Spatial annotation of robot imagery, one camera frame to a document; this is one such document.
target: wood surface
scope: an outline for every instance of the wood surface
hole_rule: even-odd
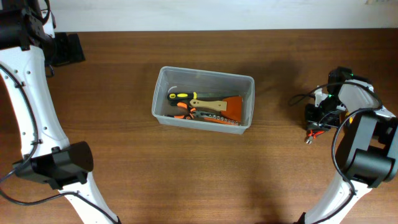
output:
[[[304,143],[305,103],[287,100],[327,82],[339,65],[369,78],[398,114],[398,30],[80,33],[86,61],[48,79],[70,142],[89,143],[94,177],[122,223],[292,223],[335,173],[334,132]],[[256,82],[243,135],[160,125],[151,114],[163,66],[249,75]],[[19,130],[0,85],[0,174],[21,158]],[[342,223],[398,223],[398,182],[361,199]],[[57,193],[16,177],[1,187],[25,201]],[[1,223],[81,223],[60,198],[22,207],[0,198]]]

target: robotic arm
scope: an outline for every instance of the robotic arm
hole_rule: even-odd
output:
[[[76,34],[54,33],[49,2],[2,1],[0,11],[0,76],[8,90],[21,134],[23,160],[11,174],[49,184],[64,195],[84,223],[121,223],[108,208],[93,178],[93,156],[86,142],[70,144],[53,107],[45,65],[84,61]],[[20,205],[25,203],[0,194]]]
[[[370,81],[354,76],[350,69],[338,67],[330,72],[326,86],[328,94],[322,93],[319,88],[314,92],[315,104],[308,104],[305,108],[307,130],[311,133],[345,125],[340,124],[340,114],[346,111],[352,113],[361,108],[381,109],[358,113],[348,120],[345,136],[334,158],[337,168],[354,185],[353,197],[350,184],[337,172],[318,204],[308,213],[303,213],[297,224],[340,223],[363,195],[381,182],[392,180],[398,169],[398,122],[390,111],[369,94],[369,90],[373,93]],[[384,147],[372,146],[371,139],[378,140]]]

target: gray plastic container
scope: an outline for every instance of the gray plastic container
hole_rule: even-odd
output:
[[[242,121],[239,126],[168,117],[168,114],[184,114],[176,106],[170,106],[169,93],[239,93],[243,97]],[[224,133],[243,134],[250,127],[254,111],[254,79],[245,75],[209,72],[187,68],[163,67],[157,79],[152,114],[160,124],[195,128]]]

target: white wall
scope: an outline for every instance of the white wall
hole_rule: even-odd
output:
[[[398,27],[398,4],[367,0],[50,0],[57,31]]]

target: plastic bin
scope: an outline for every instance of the plastic bin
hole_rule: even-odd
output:
[[[167,114],[182,114],[176,106],[170,106],[167,94],[194,91],[197,93],[239,93],[243,97],[241,124],[233,126],[166,116]],[[252,77],[175,67],[163,67],[160,70],[152,102],[152,114],[160,124],[243,134],[251,125],[253,111],[254,79]]]

